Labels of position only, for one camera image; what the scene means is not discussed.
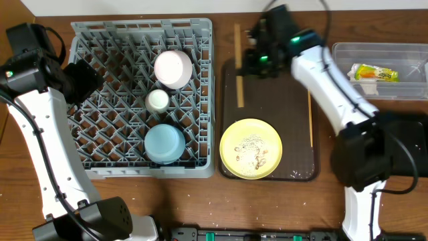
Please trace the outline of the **cream white cup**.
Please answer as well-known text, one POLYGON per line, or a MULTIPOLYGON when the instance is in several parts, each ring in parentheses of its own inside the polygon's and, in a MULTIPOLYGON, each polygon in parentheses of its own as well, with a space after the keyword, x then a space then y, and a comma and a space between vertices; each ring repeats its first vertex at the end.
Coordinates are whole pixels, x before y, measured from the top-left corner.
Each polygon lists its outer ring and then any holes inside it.
POLYGON ((167 111, 169 104, 170 97, 164 90, 153 90, 145 98, 146 109, 151 113, 164 113, 167 111))

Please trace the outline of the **foil snack wrapper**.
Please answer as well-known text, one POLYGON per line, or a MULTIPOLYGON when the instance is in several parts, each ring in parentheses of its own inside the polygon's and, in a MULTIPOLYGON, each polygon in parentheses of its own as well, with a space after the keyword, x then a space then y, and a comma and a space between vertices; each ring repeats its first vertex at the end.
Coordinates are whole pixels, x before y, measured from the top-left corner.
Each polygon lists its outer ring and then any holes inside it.
POLYGON ((368 64, 353 64, 347 73, 350 81, 362 82, 364 94, 378 95, 377 82, 399 82, 399 73, 389 68, 368 64))

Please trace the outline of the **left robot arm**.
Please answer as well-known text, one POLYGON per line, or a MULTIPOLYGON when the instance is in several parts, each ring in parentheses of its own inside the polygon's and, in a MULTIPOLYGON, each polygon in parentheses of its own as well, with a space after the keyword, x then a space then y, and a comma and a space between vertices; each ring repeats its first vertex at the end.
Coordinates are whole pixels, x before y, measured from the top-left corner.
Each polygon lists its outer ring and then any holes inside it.
POLYGON ((1 100, 19 125, 36 170, 45 222, 36 240, 158 240, 150 216, 130 213, 120 197, 102 199, 78 155, 67 109, 103 84, 87 62, 65 63, 51 28, 22 23, 6 31, 13 51, 1 67, 1 100))

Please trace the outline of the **light blue bowl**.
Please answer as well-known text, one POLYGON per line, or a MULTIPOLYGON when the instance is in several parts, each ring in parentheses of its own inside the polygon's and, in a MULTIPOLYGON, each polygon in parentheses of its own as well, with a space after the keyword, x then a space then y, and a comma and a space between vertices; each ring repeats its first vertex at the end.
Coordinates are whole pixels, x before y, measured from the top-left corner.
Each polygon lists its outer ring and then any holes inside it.
POLYGON ((178 128, 159 124, 145 135, 144 148, 151 161, 168 165, 180 159, 184 153, 185 137, 178 128))

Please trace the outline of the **yellow plate with crumbs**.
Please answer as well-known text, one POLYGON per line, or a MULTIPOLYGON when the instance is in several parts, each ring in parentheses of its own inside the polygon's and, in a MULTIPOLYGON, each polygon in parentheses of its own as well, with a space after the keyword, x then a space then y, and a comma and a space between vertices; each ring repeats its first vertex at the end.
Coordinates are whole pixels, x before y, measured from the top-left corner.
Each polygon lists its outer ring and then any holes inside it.
POLYGON ((261 179, 280 164, 282 140, 270 124, 255 118, 239 120, 224 131, 219 146, 222 163, 242 179, 261 179))

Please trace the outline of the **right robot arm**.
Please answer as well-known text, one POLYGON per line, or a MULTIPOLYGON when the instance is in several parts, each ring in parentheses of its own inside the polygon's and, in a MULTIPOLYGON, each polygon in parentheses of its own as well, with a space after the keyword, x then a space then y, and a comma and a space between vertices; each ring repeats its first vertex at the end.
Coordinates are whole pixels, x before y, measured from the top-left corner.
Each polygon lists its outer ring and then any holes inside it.
POLYGON ((245 51, 240 73, 276 77, 289 66, 336 133, 330 162, 345 186, 342 233, 347 240, 380 238, 377 195, 386 185, 392 164, 378 109, 338 69, 326 46, 327 37, 299 29, 285 5, 267 5, 249 37, 255 46, 245 51))

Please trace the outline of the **dark brown serving tray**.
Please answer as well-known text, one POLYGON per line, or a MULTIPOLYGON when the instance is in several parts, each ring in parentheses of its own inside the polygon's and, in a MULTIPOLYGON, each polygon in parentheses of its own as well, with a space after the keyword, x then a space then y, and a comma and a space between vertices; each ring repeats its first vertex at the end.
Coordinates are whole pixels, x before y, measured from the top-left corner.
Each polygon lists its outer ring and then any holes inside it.
POLYGON ((315 179, 320 171, 318 110, 316 101, 312 100, 314 146, 311 148, 306 88, 289 72, 282 72, 277 78, 245 76, 245 106, 238 108, 234 59, 224 63, 221 76, 221 131, 241 119, 256 118, 270 124, 282 140, 280 164, 263 180, 309 182, 315 179))

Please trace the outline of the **clear plastic waste bin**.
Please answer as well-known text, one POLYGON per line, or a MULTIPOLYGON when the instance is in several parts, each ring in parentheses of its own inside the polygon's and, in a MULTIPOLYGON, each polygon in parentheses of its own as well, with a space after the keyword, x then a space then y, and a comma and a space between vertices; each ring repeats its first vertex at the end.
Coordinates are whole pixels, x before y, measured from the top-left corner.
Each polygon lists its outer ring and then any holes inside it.
POLYGON ((427 45, 341 42, 332 58, 353 87, 366 99, 427 100, 427 45), (354 64, 389 68, 398 82, 355 80, 348 73, 354 64))

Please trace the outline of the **black waste bin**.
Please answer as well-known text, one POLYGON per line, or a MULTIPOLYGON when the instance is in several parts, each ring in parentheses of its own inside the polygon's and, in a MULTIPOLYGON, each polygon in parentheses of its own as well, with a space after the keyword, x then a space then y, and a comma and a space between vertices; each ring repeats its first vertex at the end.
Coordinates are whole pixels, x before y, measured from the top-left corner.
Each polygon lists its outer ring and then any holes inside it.
MULTIPOLYGON (((427 177, 427 114, 422 112, 381 112, 386 129, 407 148, 412 155, 419 177, 427 177)), ((391 175, 413 176, 408 155, 400 145, 387 137, 393 167, 391 175)))

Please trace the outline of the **grey plastic dish rack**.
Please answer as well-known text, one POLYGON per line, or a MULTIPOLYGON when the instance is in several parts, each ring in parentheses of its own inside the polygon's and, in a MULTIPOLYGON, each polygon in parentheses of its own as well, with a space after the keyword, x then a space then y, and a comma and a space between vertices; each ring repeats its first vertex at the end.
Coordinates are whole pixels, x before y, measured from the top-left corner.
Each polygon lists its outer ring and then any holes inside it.
POLYGON ((74 22, 69 61, 89 63, 104 85, 71 107, 69 124, 84 169, 107 177, 208 178, 215 171, 215 70, 213 25, 207 18, 74 22), (168 50, 191 60, 189 82, 168 89, 164 113, 146 109, 145 97, 162 89, 154 63, 168 50), (158 124, 185 137, 181 157, 168 165, 151 161, 147 132, 158 124))

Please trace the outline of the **wooden chopstick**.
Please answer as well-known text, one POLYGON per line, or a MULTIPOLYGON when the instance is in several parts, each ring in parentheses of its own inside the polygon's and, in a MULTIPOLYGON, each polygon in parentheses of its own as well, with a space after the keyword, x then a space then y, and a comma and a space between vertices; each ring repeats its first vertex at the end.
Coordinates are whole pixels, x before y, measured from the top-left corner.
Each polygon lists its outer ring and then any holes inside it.
MULTIPOLYGON (((238 71, 242 67, 241 57, 241 30, 240 24, 234 24, 234 43, 235 43, 235 70, 238 71)), ((243 92, 243 76, 236 73, 236 93, 237 93, 237 107, 243 108, 245 106, 244 92, 243 92)))
POLYGON ((308 90, 308 122, 309 122, 309 130, 310 130, 310 146, 313 148, 313 124, 312 124, 312 97, 311 92, 308 90))

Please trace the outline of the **pink plate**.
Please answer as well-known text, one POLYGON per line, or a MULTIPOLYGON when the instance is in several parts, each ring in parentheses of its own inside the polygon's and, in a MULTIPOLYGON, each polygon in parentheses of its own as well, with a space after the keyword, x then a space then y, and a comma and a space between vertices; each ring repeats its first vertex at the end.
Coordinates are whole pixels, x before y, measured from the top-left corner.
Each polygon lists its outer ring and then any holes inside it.
POLYGON ((161 53, 154 63, 158 81, 170 89, 180 89, 191 79, 193 65, 186 53, 170 50, 161 53))

